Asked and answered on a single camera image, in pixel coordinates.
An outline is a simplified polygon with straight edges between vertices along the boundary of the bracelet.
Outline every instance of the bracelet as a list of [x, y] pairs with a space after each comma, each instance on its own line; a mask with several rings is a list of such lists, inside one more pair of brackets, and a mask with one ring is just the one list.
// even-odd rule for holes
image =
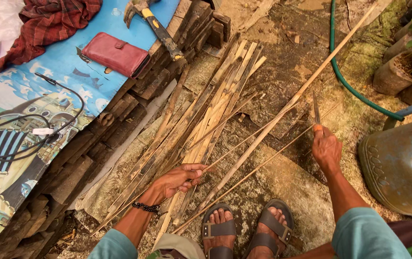
[[158, 213], [158, 211], [159, 211], [159, 206], [160, 206], [160, 205], [148, 206], [148, 205], [145, 205], [145, 204], [140, 203], [140, 202], [138, 202], [138, 201], [134, 201], [134, 202], [132, 203], [132, 206], [133, 206], [134, 208], [137, 208], [137, 209], [139, 209], [140, 207], [142, 207], [142, 209], [145, 210], [146, 212]]

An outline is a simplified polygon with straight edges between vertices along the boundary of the hammer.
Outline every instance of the hammer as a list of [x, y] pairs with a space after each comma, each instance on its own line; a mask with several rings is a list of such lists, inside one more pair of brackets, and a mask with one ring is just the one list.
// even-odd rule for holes
[[131, 20], [134, 14], [138, 14], [144, 18], [144, 20], [148, 21], [148, 24], [155, 32], [158, 39], [166, 46], [166, 49], [171, 56], [173, 61], [179, 60], [183, 58], [183, 53], [177, 47], [174, 40], [169, 35], [168, 31], [163, 27], [163, 25], [158, 21], [158, 19], [151, 13], [148, 5], [153, 2], [159, 2], [161, 0], [131, 0], [126, 5], [124, 9], [124, 18], [123, 21], [126, 23], [126, 26], [129, 29], [129, 25], [131, 24]]

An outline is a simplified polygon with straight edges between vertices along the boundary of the green hose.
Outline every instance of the green hose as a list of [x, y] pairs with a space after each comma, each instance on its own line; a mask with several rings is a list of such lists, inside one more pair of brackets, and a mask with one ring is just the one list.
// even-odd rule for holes
[[[329, 44], [329, 49], [331, 52], [334, 51], [335, 49], [335, 0], [332, 0], [332, 5], [331, 5], [331, 38], [330, 38], [330, 44]], [[338, 69], [337, 66], [337, 60], [335, 57], [331, 60], [332, 63], [332, 68], [334, 69], [334, 73], [337, 76], [337, 78], [342, 82], [342, 84], [350, 91], [354, 96], [356, 96], [359, 100], [361, 100], [363, 103], [369, 105], [373, 109], [376, 109], [377, 111], [387, 115], [388, 117], [391, 117], [395, 120], [398, 121], [403, 121], [404, 117], [401, 115], [398, 115], [394, 112], [390, 112], [387, 109], [384, 109], [377, 104], [371, 102], [369, 99], [366, 97], [362, 96], [359, 92], [357, 92], [355, 89], [353, 89], [348, 82], [343, 78], [342, 74], [340, 73], [340, 70]]]

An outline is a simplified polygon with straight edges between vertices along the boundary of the man's left hand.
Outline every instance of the man's left hand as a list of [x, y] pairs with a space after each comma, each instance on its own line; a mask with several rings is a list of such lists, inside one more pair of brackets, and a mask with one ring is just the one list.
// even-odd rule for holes
[[188, 189], [200, 182], [205, 168], [207, 165], [182, 164], [165, 173], [152, 186], [163, 192], [165, 199], [172, 197], [177, 190], [186, 193]]

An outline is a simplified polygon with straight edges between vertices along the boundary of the teal sleeve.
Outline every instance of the teal sleeve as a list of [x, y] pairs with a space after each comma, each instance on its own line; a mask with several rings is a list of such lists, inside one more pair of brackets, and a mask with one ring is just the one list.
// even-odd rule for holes
[[137, 259], [137, 249], [127, 236], [111, 229], [97, 243], [88, 259]]
[[412, 259], [382, 217], [366, 207], [350, 209], [340, 217], [332, 247], [341, 259]]

